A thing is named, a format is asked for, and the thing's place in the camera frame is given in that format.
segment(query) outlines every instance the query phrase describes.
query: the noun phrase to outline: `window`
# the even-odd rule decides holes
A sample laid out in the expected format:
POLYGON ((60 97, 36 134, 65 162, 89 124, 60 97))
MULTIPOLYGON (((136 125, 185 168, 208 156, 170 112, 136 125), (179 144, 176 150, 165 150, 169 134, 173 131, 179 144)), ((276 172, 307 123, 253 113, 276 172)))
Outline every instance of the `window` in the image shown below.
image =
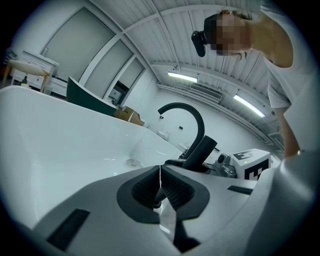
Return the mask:
POLYGON ((103 98, 113 79, 132 55, 133 53, 119 40, 94 68, 84 87, 103 98))
POLYGON ((109 98, 114 102, 115 105, 119 105, 124 100, 129 88, 124 86, 120 81, 116 82, 114 88, 109 94, 109 98))
POLYGON ((119 81, 130 89, 143 70, 143 66, 135 58, 128 66, 128 68, 124 71, 119 81))
POLYGON ((47 44, 46 57, 59 63, 57 77, 76 81, 101 50, 114 36, 97 18, 85 9, 72 16, 47 44))

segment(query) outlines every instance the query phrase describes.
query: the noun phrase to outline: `sink basin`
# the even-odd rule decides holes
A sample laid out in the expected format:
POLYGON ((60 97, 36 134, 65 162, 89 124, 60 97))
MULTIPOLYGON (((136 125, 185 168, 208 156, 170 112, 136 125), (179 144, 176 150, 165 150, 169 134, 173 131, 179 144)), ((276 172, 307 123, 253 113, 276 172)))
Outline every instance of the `sink basin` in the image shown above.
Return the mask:
POLYGON ((2 201, 29 228, 87 184, 134 170, 129 159, 147 167, 180 154, 145 127, 21 86, 0 90, 2 201))

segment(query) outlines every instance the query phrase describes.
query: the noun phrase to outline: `cardboard box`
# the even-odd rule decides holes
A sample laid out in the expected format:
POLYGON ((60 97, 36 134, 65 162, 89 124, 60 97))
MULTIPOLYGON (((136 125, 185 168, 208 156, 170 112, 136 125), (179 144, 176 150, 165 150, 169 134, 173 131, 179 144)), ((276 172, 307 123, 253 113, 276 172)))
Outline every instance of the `cardboard box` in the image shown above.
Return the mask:
POLYGON ((118 108, 113 116, 115 118, 130 122, 132 124, 138 125, 138 126, 144 126, 144 122, 142 122, 140 120, 140 115, 134 111, 132 108, 130 107, 123 107, 122 109, 118 108))

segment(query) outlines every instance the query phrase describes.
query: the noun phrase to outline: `ceiling light fixture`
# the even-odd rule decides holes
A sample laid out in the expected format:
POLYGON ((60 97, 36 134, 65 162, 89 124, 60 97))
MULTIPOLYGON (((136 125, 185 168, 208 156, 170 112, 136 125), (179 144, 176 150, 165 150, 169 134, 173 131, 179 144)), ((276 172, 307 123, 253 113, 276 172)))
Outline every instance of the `ceiling light fixture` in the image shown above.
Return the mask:
POLYGON ((181 79, 185 79, 185 80, 188 80, 188 81, 191 81, 191 82, 194 82, 194 83, 198 82, 198 79, 196 79, 194 77, 191 77, 191 76, 183 75, 183 74, 176 74, 176 73, 168 72, 168 75, 170 77, 181 78, 181 79))
POLYGON ((243 98, 239 97, 238 95, 235 95, 233 98, 235 100, 237 100, 238 102, 241 102, 243 105, 246 105, 249 109, 251 109, 252 111, 257 113, 261 118, 264 118, 266 116, 260 110, 258 110, 256 107, 254 107, 248 101, 244 100, 243 98))

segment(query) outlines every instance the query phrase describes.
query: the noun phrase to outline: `curved faucet spout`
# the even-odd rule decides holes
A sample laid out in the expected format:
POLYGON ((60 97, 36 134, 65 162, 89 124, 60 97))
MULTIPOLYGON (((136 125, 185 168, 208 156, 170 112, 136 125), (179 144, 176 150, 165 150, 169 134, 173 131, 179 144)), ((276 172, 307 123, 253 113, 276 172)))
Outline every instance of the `curved faucet spout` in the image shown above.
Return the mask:
POLYGON ((183 157, 183 159, 187 159, 190 156, 190 154, 195 150, 195 148, 198 146, 198 144, 201 142, 203 137, 205 136, 205 123, 200 113, 193 106, 190 106, 185 103, 180 103, 180 102, 169 103, 159 108, 158 112, 160 115, 162 115, 164 112, 172 109, 183 109, 188 111, 194 116, 196 123, 198 125, 198 133, 195 137, 195 140, 183 157))

